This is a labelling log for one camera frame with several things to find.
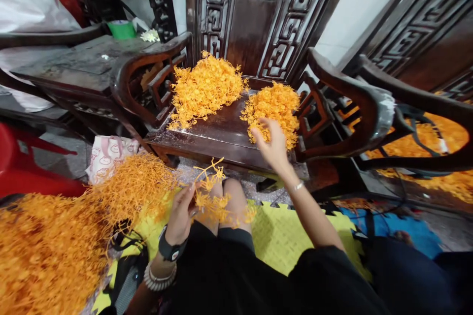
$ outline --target black watch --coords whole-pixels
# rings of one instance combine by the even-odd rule
[[[167,229],[168,225],[166,224],[163,228],[163,231],[161,231],[161,235],[159,236],[158,250],[159,253],[164,257],[164,260],[174,262],[178,260],[183,254],[184,248],[187,244],[187,239],[181,245],[171,246],[165,238]]]

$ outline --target hand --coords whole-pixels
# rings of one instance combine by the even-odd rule
[[[191,184],[174,196],[165,234],[166,241],[171,246],[182,244],[189,236],[191,219],[198,210],[193,201],[195,191],[196,185]]]
[[[251,130],[261,155],[276,173],[284,173],[287,167],[290,166],[286,153],[286,136],[277,121],[260,118],[260,123],[264,128],[269,129],[271,134],[271,141],[267,143],[258,129],[253,128]]]

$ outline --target red plastic stool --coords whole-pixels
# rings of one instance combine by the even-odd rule
[[[27,132],[0,123],[0,198],[16,193],[81,196],[86,187],[80,181],[43,170],[34,162],[33,149],[77,155]]]

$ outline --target chair seat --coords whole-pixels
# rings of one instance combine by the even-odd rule
[[[250,90],[230,106],[224,106],[216,115],[209,115],[206,121],[199,119],[189,129],[167,130],[169,120],[158,129],[149,132],[145,141],[165,148],[170,154],[208,162],[211,157],[225,157],[224,162],[233,166],[254,169],[263,173],[274,173],[264,161],[256,144],[248,137],[248,122],[240,119],[245,102],[256,91]],[[305,163],[297,163],[293,152],[290,161],[301,179],[308,179]]]

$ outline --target black bag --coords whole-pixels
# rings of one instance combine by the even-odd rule
[[[134,230],[129,232],[129,222],[127,220],[122,222],[121,227],[116,226],[114,233],[118,233],[112,242],[114,250],[123,251],[135,245],[140,249],[140,253],[138,255],[125,256],[118,260],[115,285],[111,288],[110,284],[108,284],[103,290],[104,294],[109,294],[111,305],[105,308],[100,313],[101,315],[123,315],[125,313],[136,290],[143,281],[144,271],[149,262],[148,248],[144,244],[143,238]],[[129,242],[120,246],[125,239],[128,239]]]

